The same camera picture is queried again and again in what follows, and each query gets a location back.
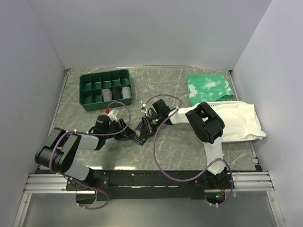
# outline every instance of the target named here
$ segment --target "gray marble tabletop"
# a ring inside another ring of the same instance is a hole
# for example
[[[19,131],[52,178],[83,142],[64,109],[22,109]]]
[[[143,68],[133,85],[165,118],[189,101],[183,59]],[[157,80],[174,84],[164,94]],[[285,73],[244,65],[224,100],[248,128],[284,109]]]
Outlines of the gray marble tabletop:
[[[97,116],[103,114],[104,110],[86,112],[82,108],[79,104],[79,77],[82,74],[110,70],[116,69],[72,69],[53,126],[78,131],[87,131],[93,126]],[[133,104],[129,106],[132,114],[130,123],[132,129],[141,120],[141,102],[154,95],[171,94],[181,98],[182,107],[190,107],[187,88],[189,74],[221,74],[231,84],[227,70],[131,68],[129,71],[134,93]],[[163,100],[171,108],[178,104],[170,97],[163,97]],[[122,107],[118,110],[118,117],[127,121],[127,111]],[[132,140],[110,139],[101,150],[78,150],[76,160],[94,169],[157,170],[152,155],[152,142],[153,137],[149,138],[143,146],[135,144]],[[224,143],[223,153],[224,159],[232,170],[255,170],[248,142]],[[201,170],[206,167],[203,143],[195,136],[189,124],[163,127],[157,138],[157,158],[163,169]]]

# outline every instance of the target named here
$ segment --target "green compartment box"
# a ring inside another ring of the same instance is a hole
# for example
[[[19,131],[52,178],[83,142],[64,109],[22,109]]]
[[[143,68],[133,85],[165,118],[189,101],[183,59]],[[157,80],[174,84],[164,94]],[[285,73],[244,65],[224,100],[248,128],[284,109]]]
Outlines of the green compartment box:
[[[84,74],[80,76],[79,103],[86,111],[106,109],[107,105],[114,100],[103,102],[102,90],[105,88],[112,90],[114,87],[118,87],[121,93],[123,87],[130,87],[130,98],[117,99],[115,101],[119,101],[125,105],[131,105],[133,102],[133,88],[128,70],[115,70]],[[114,103],[110,106],[110,108],[119,106],[122,105]]]

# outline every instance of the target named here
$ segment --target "green and white towel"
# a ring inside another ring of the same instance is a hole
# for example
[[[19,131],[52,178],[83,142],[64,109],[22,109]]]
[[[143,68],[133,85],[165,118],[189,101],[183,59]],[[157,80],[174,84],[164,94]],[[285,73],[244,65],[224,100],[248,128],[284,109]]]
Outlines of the green and white towel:
[[[222,75],[190,74],[187,84],[192,106],[200,102],[231,101],[233,97],[231,86]]]

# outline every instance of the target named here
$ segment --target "purple cable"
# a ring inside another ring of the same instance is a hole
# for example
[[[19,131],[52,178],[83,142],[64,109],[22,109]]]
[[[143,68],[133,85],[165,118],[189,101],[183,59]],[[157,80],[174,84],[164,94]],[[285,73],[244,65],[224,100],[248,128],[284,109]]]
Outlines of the purple cable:
[[[120,130],[119,132],[115,132],[115,133],[108,133],[108,134],[94,134],[94,133],[89,133],[88,135],[91,135],[91,136],[114,136],[114,135],[117,135],[117,134],[119,134],[119,133],[122,133],[123,131],[126,130],[126,128],[128,127],[129,123],[131,122],[131,112],[129,111],[129,109],[127,108],[127,106],[126,106],[124,103],[121,103],[121,102],[118,102],[118,101],[113,101],[113,102],[111,102],[110,104],[108,104],[108,105],[107,105],[107,109],[108,109],[113,103],[121,104],[121,105],[124,106],[124,107],[126,108],[126,110],[128,111],[129,119],[128,119],[128,123],[126,124],[126,126],[125,126],[122,130]],[[55,152],[56,152],[56,150],[57,150],[59,144],[61,143],[61,141],[62,141],[67,135],[72,134],[72,133],[75,133],[75,131],[66,131],[66,132],[58,139],[57,143],[55,144],[55,147],[53,148],[53,151],[52,151],[52,153],[51,153],[51,157],[50,157],[50,159],[49,159],[49,169],[50,169],[50,171],[51,171],[52,173],[54,173],[54,171],[53,171],[53,158],[54,158],[54,156],[55,156]],[[77,131],[76,133],[77,133],[77,134],[87,135],[86,132],[81,132],[81,131]],[[109,195],[108,195],[106,192],[104,192],[104,191],[102,191],[102,190],[100,190],[100,189],[97,189],[97,188],[89,187],[89,186],[87,186],[87,185],[81,183],[79,180],[77,180],[77,179],[75,179],[75,178],[72,178],[72,179],[74,180],[74,182],[76,182],[76,183],[79,184],[80,186],[82,186],[82,187],[84,187],[84,188],[87,188],[87,189],[91,189],[91,190],[96,191],[96,192],[100,192],[100,193],[104,194],[104,195],[106,196],[106,198],[107,198],[107,201],[106,201],[102,206],[99,206],[99,207],[85,207],[85,206],[83,206],[83,205],[79,205],[80,207],[85,208],[85,209],[88,209],[88,210],[96,210],[96,209],[99,209],[99,208],[102,208],[102,207],[106,206],[106,205],[108,204],[108,202],[110,201],[110,197],[109,197]]]
[[[231,182],[232,182],[232,186],[231,186],[231,190],[230,190],[229,195],[227,196],[227,198],[225,199],[224,202],[222,202],[222,203],[219,204],[219,205],[223,205],[224,203],[226,203],[226,202],[230,199],[230,197],[231,197],[231,195],[232,195],[232,190],[233,190],[233,188],[232,188],[232,187],[233,187],[232,170],[231,170],[230,166],[228,165],[228,163],[227,163],[224,159],[217,158],[217,159],[213,160],[213,161],[212,161],[210,164],[208,164],[207,167],[206,167],[204,170],[202,170],[198,175],[196,175],[196,176],[194,176],[194,177],[192,177],[192,178],[189,178],[189,179],[184,179],[184,180],[177,179],[177,178],[174,178],[174,177],[172,177],[172,176],[169,176],[169,175],[162,169],[162,167],[160,166],[160,164],[159,164],[159,162],[158,162],[158,160],[157,160],[157,157],[156,157],[156,140],[157,140],[157,136],[158,136],[158,134],[159,134],[160,129],[161,129],[162,126],[165,124],[165,122],[167,122],[173,115],[175,115],[175,114],[178,112],[178,109],[182,106],[182,102],[181,102],[181,100],[178,99],[177,97],[174,97],[174,96],[172,96],[172,95],[164,95],[164,94],[162,94],[162,95],[157,95],[157,96],[154,96],[154,97],[150,98],[149,100],[147,100],[146,104],[147,104],[148,102],[150,102],[152,99],[154,99],[155,97],[159,97],[159,96],[169,96],[169,97],[175,98],[175,99],[177,99],[177,100],[180,102],[180,105],[177,107],[176,111],[175,111],[173,114],[171,114],[170,116],[168,116],[168,117],[160,124],[160,126],[158,127],[158,129],[157,129],[157,131],[156,131],[155,139],[154,139],[154,141],[153,141],[152,153],[153,153],[153,158],[155,159],[155,163],[156,163],[158,169],[159,169],[167,178],[169,178],[169,179],[171,179],[171,180],[173,180],[173,181],[177,181],[177,182],[189,182],[189,181],[193,181],[193,180],[197,179],[199,176],[201,176],[203,173],[205,173],[205,171],[206,171],[213,163],[215,163],[216,161],[223,161],[223,162],[226,164],[226,166],[228,167],[228,170],[229,170],[229,172],[230,172],[230,174],[231,174]]]

